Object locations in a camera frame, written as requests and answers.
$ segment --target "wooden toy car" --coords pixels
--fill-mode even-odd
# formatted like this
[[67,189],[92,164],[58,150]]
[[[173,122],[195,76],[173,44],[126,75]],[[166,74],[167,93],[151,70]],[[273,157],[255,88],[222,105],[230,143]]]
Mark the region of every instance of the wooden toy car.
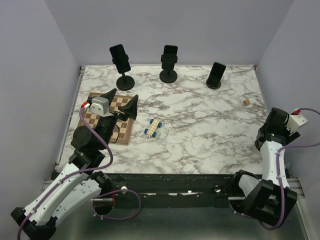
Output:
[[155,130],[157,127],[161,128],[162,122],[160,122],[158,119],[155,118],[155,119],[150,120],[150,124],[151,125],[150,125],[149,129],[146,128],[144,130],[144,133],[146,134],[146,136],[148,138],[151,138],[151,137],[155,138],[157,136],[157,133],[155,132]]

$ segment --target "white marble tabletop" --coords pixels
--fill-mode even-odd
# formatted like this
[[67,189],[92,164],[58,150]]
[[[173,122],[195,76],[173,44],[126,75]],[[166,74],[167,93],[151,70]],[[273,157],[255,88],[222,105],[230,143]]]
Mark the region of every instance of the white marble tabletop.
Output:
[[[129,91],[139,95],[138,115],[129,145],[110,143],[113,164],[106,173],[233,174],[243,169],[262,173],[262,160],[255,148],[258,129],[267,110],[253,66],[227,66],[218,90],[206,87],[211,66],[176,66],[178,79],[167,84],[159,79],[161,66],[133,65],[127,75],[135,80]],[[79,122],[80,105],[90,92],[116,88],[120,77],[115,66],[87,66],[67,133],[59,168],[73,154],[70,145]],[[243,101],[251,104],[245,106]],[[150,119],[163,123],[156,138],[144,130]],[[108,152],[102,165],[109,161]]]

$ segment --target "red cable connector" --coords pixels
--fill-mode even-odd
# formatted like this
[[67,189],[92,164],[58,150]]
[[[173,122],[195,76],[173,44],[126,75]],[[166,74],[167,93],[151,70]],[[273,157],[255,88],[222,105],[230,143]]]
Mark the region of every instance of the red cable connector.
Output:
[[299,115],[300,112],[301,112],[300,110],[295,110],[292,114],[293,115]]
[[89,107],[90,107],[90,104],[85,101],[84,103],[82,103],[80,109],[82,108],[88,109]]

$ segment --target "gray wall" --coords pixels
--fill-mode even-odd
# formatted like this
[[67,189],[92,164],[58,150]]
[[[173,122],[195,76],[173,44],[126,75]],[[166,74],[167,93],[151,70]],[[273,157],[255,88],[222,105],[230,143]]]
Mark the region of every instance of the gray wall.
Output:
[[0,3],[0,239],[54,168],[79,68],[44,0]]
[[45,0],[81,65],[112,64],[123,44],[131,64],[258,64],[293,0]]
[[[291,112],[307,107],[320,110],[320,1],[296,0],[264,53],[257,77],[266,105]],[[309,123],[297,144],[320,141],[320,116],[303,112]],[[288,150],[285,161],[299,177],[308,209],[320,236],[320,147]]]

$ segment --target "checkered board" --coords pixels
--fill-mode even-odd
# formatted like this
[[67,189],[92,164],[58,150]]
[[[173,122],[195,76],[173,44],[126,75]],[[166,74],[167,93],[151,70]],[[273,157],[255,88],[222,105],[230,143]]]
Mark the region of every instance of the checkered board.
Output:
[[[90,92],[89,97],[94,98],[94,97],[100,96],[102,94],[103,93]],[[132,98],[133,98],[132,96],[115,95],[112,102],[111,102],[109,110],[121,112],[118,110],[118,107],[126,105]],[[100,116],[93,114],[91,112],[88,112],[88,111],[86,111],[84,113],[84,119],[89,123],[89,125],[92,128],[96,127],[98,120],[99,120],[99,117]],[[120,129],[120,133],[118,132],[118,128],[115,127],[113,135],[110,140],[110,143],[114,143],[117,139],[118,134],[119,134],[119,137],[118,137],[118,140],[116,141],[116,144],[128,145],[133,124],[134,124],[134,121],[132,119],[128,119],[127,121],[118,120],[116,125]],[[80,126],[84,126],[81,119],[80,119],[77,127],[80,127]]]

